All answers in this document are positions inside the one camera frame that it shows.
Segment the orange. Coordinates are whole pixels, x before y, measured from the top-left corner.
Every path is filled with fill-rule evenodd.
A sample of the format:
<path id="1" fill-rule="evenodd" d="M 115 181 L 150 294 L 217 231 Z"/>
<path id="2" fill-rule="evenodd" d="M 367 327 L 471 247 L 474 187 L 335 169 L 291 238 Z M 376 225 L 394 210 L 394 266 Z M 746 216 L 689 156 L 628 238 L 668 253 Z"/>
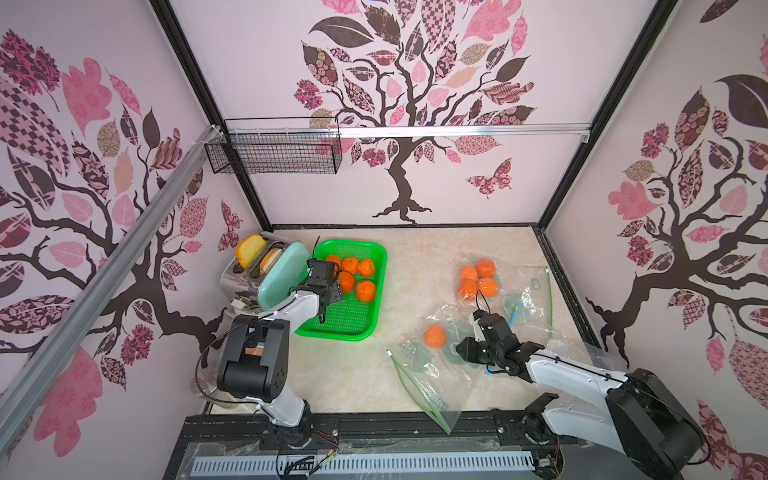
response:
<path id="1" fill-rule="evenodd" d="M 342 270 L 339 273 L 338 282 L 344 295 L 353 292 L 355 289 L 355 277 L 348 271 Z"/>
<path id="2" fill-rule="evenodd" d="M 358 273 L 358 265 L 359 259 L 354 256 L 344 258 L 341 263 L 342 270 L 351 275 L 356 275 Z"/>
<path id="3" fill-rule="evenodd" d="M 342 259 L 337 255 L 328 255 L 325 260 L 334 263 L 339 269 L 342 268 Z"/>
<path id="4" fill-rule="evenodd" d="M 355 297 L 363 303 L 372 303 L 376 299 L 377 287 L 370 280 L 361 280 L 356 284 Z"/>
<path id="5" fill-rule="evenodd" d="M 370 258 L 364 258 L 357 264 L 357 273 L 364 278 L 371 278 L 376 273 L 375 263 Z"/>

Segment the blue zip clear bag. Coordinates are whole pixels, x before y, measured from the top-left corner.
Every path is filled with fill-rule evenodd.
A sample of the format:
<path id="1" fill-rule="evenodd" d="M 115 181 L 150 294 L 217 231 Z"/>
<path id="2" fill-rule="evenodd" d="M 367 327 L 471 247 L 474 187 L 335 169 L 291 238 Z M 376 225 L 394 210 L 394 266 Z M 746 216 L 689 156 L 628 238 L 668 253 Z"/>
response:
<path id="1" fill-rule="evenodd" d="M 625 370 L 621 359 L 584 343 L 580 338 L 568 337 L 556 331 L 551 315 L 546 309 L 523 305 L 512 297 L 504 299 L 502 309 L 512 332 L 521 342 L 529 341 L 543 345 L 556 354 L 587 365 L 608 370 Z"/>

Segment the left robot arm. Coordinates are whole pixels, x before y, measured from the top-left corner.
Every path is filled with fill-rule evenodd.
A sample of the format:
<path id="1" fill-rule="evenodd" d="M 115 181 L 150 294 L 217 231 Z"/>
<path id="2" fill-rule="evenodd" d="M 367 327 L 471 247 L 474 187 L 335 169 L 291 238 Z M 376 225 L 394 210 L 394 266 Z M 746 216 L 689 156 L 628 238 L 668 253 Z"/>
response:
<path id="1" fill-rule="evenodd" d="M 308 408 L 287 386 L 291 335 L 310 319 L 323 321 L 326 309 L 343 299 L 336 263 L 309 259 L 307 266 L 307 277 L 274 309 L 234 317 L 217 372 L 219 391 L 257 405 L 285 428 L 299 426 Z"/>

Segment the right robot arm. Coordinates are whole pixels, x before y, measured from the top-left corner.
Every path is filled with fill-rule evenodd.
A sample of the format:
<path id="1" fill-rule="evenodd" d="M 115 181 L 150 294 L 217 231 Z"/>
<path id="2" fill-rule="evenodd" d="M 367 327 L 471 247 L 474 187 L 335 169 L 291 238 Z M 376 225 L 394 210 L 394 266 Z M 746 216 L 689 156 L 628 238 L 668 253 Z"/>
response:
<path id="1" fill-rule="evenodd" d="M 652 372 L 608 370 L 578 362 L 536 342 L 462 340 L 459 357 L 492 374 L 544 387 L 524 410 L 522 431 L 542 448 L 572 437 L 625 455 L 651 479 L 677 479 L 697 454 L 710 458 L 702 428 Z"/>

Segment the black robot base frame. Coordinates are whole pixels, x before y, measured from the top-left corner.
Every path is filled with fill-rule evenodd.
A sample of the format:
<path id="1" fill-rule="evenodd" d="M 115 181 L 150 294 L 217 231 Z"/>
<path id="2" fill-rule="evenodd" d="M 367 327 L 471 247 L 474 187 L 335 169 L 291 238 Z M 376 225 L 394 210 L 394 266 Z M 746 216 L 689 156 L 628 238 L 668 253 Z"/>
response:
<path id="1" fill-rule="evenodd" d="M 532 472 L 328 475 L 255 479 L 642 479 L 630 460 L 606 447 L 561 437 L 539 448 L 522 431 L 516 410 L 471 411 L 460 415 L 451 434 L 425 414 L 321 413 L 307 440 L 291 446 L 263 415 L 197 415 L 184 421 L 165 479 L 190 479 L 201 456 L 327 455 L 429 452 L 523 451 L 533 456 Z"/>

